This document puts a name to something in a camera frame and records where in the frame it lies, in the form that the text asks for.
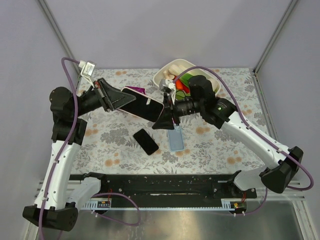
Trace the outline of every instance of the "metal base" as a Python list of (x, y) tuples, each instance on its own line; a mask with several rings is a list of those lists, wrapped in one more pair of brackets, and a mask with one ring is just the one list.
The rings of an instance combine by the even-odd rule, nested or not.
[[(224, 208), (223, 199), (241, 199), (244, 192), (233, 183), (232, 174), (210, 175), (105, 175), (108, 191), (131, 198), (142, 209)], [(81, 180), (83, 175), (71, 175)], [(247, 199), (257, 198), (256, 190), (246, 191)], [(113, 209), (133, 208), (119, 196), (112, 196)]]

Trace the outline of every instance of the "metal plate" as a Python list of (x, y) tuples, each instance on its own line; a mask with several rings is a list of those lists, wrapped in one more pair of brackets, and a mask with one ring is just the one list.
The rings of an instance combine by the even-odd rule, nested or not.
[[(248, 202), (249, 210), (259, 205)], [(292, 203), (270, 201), (257, 213), (233, 217), (212, 211), (142, 211), (142, 223), (129, 227), (81, 211), (74, 229), (61, 240), (303, 240)], [(112, 211), (106, 215), (125, 222), (137, 221), (135, 211)], [(44, 230), (46, 240), (58, 231)]]

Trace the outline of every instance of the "blue phone case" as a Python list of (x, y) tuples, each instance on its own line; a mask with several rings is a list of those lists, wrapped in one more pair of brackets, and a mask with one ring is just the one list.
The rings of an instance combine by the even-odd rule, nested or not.
[(171, 152), (179, 152), (185, 149), (181, 126), (175, 125), (174, 130), (168, 130), (168, 138)]

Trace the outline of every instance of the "table surface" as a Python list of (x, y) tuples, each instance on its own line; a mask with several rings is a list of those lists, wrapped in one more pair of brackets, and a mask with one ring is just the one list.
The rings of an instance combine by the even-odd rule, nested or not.
[[(118, 89), (124, 86), (145, 88), (148, 96), (162, 102), (162, 93), (152, 78), (158, 69), (97, 69), (93, 79), (104, 78)], [(267, 133), (266, 120), (248, 68), (217, 68), (235, 95), (243, 114)], [(82, 79), (78, 95), (89, 88)], [(222, 87), (218, 96), (231, 101)], [(152, 122), (122, 111), (102, 108), (81, 118), (87, 121), (81, 149), (73, 163), (72, 174), (232, 174), (251, 170), (263, 162), (231, 135), (207, 124), (198, 114), (181, 118), (185, 149), (170, 152), (167, 130), (153, 130)], [(159, 146), (148, 156), (133, 134), (145, 129)]]

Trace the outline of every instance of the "black smartphone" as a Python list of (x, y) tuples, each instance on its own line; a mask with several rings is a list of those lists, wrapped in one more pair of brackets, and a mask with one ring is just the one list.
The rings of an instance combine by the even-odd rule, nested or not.
[(133, 134), (133, 138), (149, 156), (159, 149), (159, 146), (144, 129)]
[(164, 109), (164, 104), (131, 88), (124, 87), (121, 92), (135, 96), (135, 100), (119, 109), (134, 116), (155, 123)]

